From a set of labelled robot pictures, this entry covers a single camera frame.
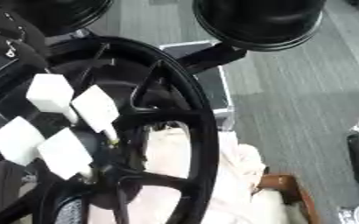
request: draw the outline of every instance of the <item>wheel spoke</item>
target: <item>wheel spoke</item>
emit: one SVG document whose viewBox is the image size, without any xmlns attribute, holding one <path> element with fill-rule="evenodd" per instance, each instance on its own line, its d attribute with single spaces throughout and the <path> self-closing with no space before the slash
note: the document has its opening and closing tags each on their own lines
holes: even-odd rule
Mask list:
<svg viewBox="0 0 359 224">
<path fill-rule="evenodd" d="M 113 214 L 117 224 L 129 224 L 129 213 L 126 194 L 120 186 L 115 187 L 112 195 Z"/>
<path fill-rule="evenodd" d="M 183 109 L 149 109 L 140 110 L 134 113 L 121 115 L 114 125 L 120 130 L 135 129 L 147 124 L 163 122 L 183 122 L 189 126 L 197 123 L 201 119 L 202 113 L 197 110 Z"/>
<path fill-rule="evenodd" d="M 13 223 L 30 214 L 31 203 L 38 197 L 37 193 L 38 191 L 34 189 L 1 211 L 0 224 Z"/>
<path fill-rule="evenodd" d="M 177 189 L 181 192 L 188 190 L 194 184 L 185 178 L 177 178 L 164 174 L 151 173 L 147 171 L 140 172 L 138 175 L 126 178 L 125 180 L 133 180 L 140 183 L 142 186 L 165 186 Z"/>
<path fill-rule="evenodd" d="M 162 71 L 162 61 L 159 60 L 150 68 L 150 72 L 144 81 L 138 85 L 130 95 L 130 105 L 134 108 L 140 107 L 142 105 L 143 97 L 147 92 L 148 88 L 152 85 L 154 81 L 156 81 L 159 77 L 161 77 Z"/>
</svg>

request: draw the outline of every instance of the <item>gray carpet floor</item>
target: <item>gray carpet floor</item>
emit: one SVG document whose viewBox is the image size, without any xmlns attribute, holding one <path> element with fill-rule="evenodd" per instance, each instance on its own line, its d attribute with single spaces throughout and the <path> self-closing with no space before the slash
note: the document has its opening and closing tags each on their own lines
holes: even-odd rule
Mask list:
<svg viewBox="0 0 359 224">
<path fill-rule="evenodd" d="M 92 28 L 155 46 L 212 39 L 194 20 L 191 0 L 116 0 Z M 346 136 L 359 117 L 359 8 L 329 0 L 320 33 L 283 52 L 251 52 L 224 67 L 242 143 L 261 151 L 273 172 L 295 174 L 322 223 L 359 203 Z"/>
</svg>

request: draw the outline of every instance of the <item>white fabric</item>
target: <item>white fabric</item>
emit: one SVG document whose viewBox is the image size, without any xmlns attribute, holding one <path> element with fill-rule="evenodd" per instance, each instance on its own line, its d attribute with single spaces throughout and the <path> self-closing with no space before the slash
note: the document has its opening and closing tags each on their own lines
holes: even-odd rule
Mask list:
<svg viewBox="0 0 359 224">
<path fill-rule="evenodd" d="M 250 211 L 252 212 L 252 223 L 290 223 L 285 211 L 282 195 L 277 191 L 264 189 L 253 195 Z"/>
<path fill-rule="evenodd" d="M 252 222 L 251 194 L 263 176 L 265 165 L 256 148 L 238 145 L 235 132 L 222 132 L 218 177 L 203 224 L 256 224 Z M 182 129 L 167 129 L 150 135 L 147 171 L 186 178 L 190 143 Z M 144 187 L 129 204 L 131 224 L 165 223 L 180 199 L 180 193 L 163 187 Z M 113 223 L 111 211 L 90 207 L 90 224 Z"/>
</svg>

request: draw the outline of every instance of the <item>white cloth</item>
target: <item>white cloth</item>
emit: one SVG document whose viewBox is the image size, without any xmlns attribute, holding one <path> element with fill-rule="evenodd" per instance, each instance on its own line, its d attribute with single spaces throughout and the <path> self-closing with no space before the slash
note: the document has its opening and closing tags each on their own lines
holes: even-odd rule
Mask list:
<svg viewBox="0 0 359 224">
<path fill-rule="evenodd" d="M 218 176 L 202 223 L 256 224 L 251 218 L 251 194 L 263 176 L 265 165 L 255 147 L 238 144 L 235 132 L 221 132 L 219 140 Z M 153 132 L 148 142 L 146 169 L 148 172 L 186 178 L 190 152 L 190 142 L 182 129 Z M 129 204 L 130 223 L 163 224 L 179 199 L 180 193 L 176 190 L 145 186 Z M 90 207 L 89 217 L 90 224 L 115 223 L 111 211 L 96 206 Z"/>
</svg>

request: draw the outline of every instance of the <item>wheel rim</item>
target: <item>wheel rim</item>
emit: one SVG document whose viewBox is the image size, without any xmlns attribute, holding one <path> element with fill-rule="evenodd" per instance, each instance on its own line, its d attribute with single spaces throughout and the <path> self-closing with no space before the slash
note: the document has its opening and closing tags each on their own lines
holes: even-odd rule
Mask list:
<svg viewBox="0 0 359 224">
<path fill-rule="evenodd" d="M 33 214 L 34 220 L 38 223 L 51 223 L 65 202 L 83 198 L 86 195 L 91 196 L 103 188 L 107 190 L 108 187 L 119 186 L 119 183 L 123 181 L 136 181 L 141 186 L 168 186 L 180 190 L 181 199 L 167 223 L 198 223 L 201 221 L 212 194 L 219 157 L 214 115 L 201 87 L 169 55 L 150 45 L 125 38 L 88 38 L 59 43 L 52 47 L 51 64 L 59 66 L 71 61 L 90 60 L 102 44 L 109 44 L 109 50 L 103 54 L 103 58 L 132 60 L 151 68 L 147 78 L 132 91 L 129 104 L 126 104 L 126 107 L 121 107 L 121 116 L 114 122 L 115 127 L 121 133 L 152 123 L 169 121 L 185 123 L 189 128 L 192 148 L 188 178 L 134 171 L 116 163 L 105 164 L 100 167 L 102 182 L 98 181 L 99 185 L 81 185 L 72 181 L 58 181 L 56 178 L 42 180 L 35 190 L 0 213 L 0 223 L 6 223 L 4 220 L 13 221 L 20 218 L 17 216 L 25 214 Z M 21 76 L 18 71 L 27 72 L 27 74 Z M 2 69 L 0 71 L 0 101 L 5 97 L 5 89 L 20 87 L 21 83 L 29 80 L 36 72 L 30 67 L 21 66 L 17 61 Z M 170 83 L 178 90 L 187 103 L 187 109 L 139 106 L 146 89 L 150 87 L 150 84 L 156 83 L 157 78 L 162 77 L 169 79 Z M 40 189 L 42 188 L 40 186 L 52 185 L 55 187 Z M 50 197 L 42 199 L 43 191 L 46 196 L 49 191 Z M 111 195 L 115 201 L 113 205 L 117 223 L 125 224 L 129 223 L 129 218 L 127 218 L 123 194 L 124 191 L 117 188 Z M 31 199 L 37 195 L 39 199 L 45 200 L 45 203 L 39 202 L 41 204 L 39 210 L 37 210 L 37 200 Z"/>
</svg>

